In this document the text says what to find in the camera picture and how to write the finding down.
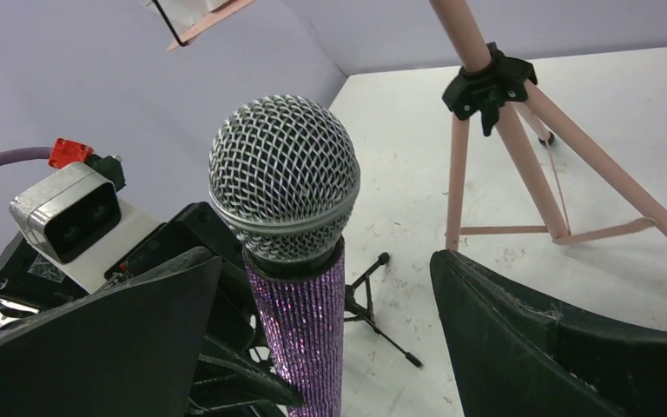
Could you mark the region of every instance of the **red connector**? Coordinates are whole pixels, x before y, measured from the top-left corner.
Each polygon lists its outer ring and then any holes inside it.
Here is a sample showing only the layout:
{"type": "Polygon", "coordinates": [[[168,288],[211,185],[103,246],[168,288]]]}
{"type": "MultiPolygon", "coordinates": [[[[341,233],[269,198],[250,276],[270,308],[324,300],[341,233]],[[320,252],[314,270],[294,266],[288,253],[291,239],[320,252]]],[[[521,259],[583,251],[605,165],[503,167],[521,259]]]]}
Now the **red connector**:
{"type": "Polygon", "coordinates": [[[59,138],[52,147],[48,164],[52,168],[62,169],[73,162],[85,163],[93,155],[93,148],[79,142],[59,138]]]}

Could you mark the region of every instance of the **white surface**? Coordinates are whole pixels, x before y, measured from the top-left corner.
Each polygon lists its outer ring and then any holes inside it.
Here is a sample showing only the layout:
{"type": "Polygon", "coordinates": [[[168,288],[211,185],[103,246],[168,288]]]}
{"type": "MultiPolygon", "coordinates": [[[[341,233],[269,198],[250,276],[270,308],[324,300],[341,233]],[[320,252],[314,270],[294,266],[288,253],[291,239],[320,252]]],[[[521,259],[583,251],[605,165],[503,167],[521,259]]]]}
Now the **white surface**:
{"type": "MultiPolygon", "coordinates": [[[[667,49],[534,63],[546,94],[667,207],[667,49]]],[[[440,97],[457,70],[352,76],[331,107],[362,170],[345,233],[348,279],[380,252],[391,254],[373,277],[377,322],[425,363],[419,371],[365,324],[347,324],[348,417],[462,415],[428,270],[445,241],[451,118],[440,97]]],[[[484,138],[478,120],[463,225],[540,224],[504,146],[484,138]]],[[[550,174],[546,151],[534,143],[550,174]]],[[[563,143],[552,149],[575,233],[639,216],[563,143]]],[[[570,248],[548,235],[469,236],[461,251],[581,308],[667,330],[667,240],[655,229],[570,248]]]]}

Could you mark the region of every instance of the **tripod stand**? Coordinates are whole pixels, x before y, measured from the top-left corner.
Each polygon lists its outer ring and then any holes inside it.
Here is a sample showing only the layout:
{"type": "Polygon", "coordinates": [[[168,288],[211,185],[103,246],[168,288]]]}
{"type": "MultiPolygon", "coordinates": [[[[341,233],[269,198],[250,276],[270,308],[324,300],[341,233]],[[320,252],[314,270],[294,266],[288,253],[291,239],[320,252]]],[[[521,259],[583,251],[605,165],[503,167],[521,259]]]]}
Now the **tripod stand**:
{"type": "Polygon", "coordinates": [[[380,254],[380,256],[377,257],[377,261],[371,267],[369,267],[364,272],[364,274],[362,274],[359,278],[357,278],[353,284],[346,286],[344,294],[344,310],[353,315],[345,318],[344,322],[364,321],[366,324],[369,325],[370,328],[372,328],[372,330],[374,330],[376,334],[379,334],[380,336],[385,338],[386,341],[388,341],[391,345],[395,346],[396,349],[398,349],[402,354],[404,354],[406,359],[408,359],[408,361],[410,361],[410,363],[412,363],[415,367],[423,367],[423,362],[421,362],[410,352],[407,352],[405,349],[403,349],[398,343],[392,340],[390,336],[382,333],[382,330],[380,330],[380,328],[378,328],[377,325],[374,323],[374,305],[372,302],[372,284],[370,283],[370,277],[372,276],[374,271],[376,271],[382,265],[387,264],[389,261],[390,261],[390,254],[388,254],[387,252],[383,252],[382,254],[380,254]],[[361,286],[361,284],[365,284],[364,288],[367,291],[366,307],[361,306],[354,298],[354,293],[356,292],[357,288],[361,286]]]}
{"type": "Polygon", "coordinates": [[[466,0],[430,0],[462,61],[459,75],[443,100],[453,113],[446,248],[459,249],[461,235],[548,233],[558,245],[628,235],[650,227],[667,237],[667,210],[612,160],[537,86],[528,62],[507,57],[495,43],[485,44],[466,0]],[[495,128],[543,219],[541,226],[462,228],[469,119],[482,115],[484,134],[495,128]],[[556,136],[604,178],[642,217],[625,224],[573,235],[549,188],[518,113],[538,139],[551,146],[556,136]]]}

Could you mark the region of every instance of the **black plastic clamp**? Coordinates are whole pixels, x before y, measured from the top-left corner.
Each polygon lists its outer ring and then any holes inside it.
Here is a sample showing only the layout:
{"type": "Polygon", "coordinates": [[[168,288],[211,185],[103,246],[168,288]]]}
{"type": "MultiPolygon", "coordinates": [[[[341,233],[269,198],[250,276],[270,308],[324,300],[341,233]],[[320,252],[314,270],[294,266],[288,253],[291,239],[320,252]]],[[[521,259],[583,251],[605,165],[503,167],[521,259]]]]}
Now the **black plastic clamp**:
{"type": "Polygon", "coordinates": [[[522,59],[505,56],[497,44],[487,44],[492,62],[479,72],[461,68],[443,95],[446,107],[459,119],[466,120],[477,111],[482,112],[482,130],[485,136],[499,121],[499,109],[506,102],[524,102],[528,99],[525,80],[538,83],[533,65],[522,59]]]}

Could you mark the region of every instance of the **purple glitter microphone handle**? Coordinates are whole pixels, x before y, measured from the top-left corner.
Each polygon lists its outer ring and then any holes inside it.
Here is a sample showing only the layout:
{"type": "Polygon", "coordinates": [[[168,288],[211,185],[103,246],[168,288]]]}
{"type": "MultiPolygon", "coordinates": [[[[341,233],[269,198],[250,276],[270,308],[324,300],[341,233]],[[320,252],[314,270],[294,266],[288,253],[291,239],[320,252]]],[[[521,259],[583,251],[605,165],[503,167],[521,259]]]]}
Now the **purple glitter microphone handle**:
{"type": "Polygon", "coordinates": [[[245,256],[275,372],[296,387],[304,405],[290,417],[340,417],[344,354],[343,239],[333,266],[305,281],[264,275],[245,256]]]}

